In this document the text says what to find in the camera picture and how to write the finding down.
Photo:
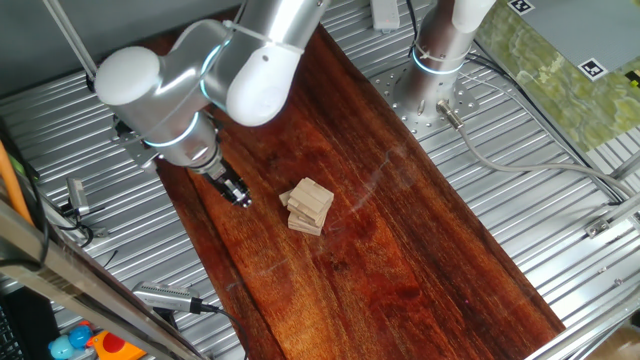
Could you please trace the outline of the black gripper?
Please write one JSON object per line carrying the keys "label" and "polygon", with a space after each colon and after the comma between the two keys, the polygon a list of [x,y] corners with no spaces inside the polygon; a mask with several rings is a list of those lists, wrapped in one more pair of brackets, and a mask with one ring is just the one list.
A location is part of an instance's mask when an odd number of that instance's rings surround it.
{"label": "black gripper", "polygon": [[235,181],[236,173],[225,160],[212,161],[206,166],[203,176],[232,205],[246,207],[252,204],[248,187],[242,179]]}

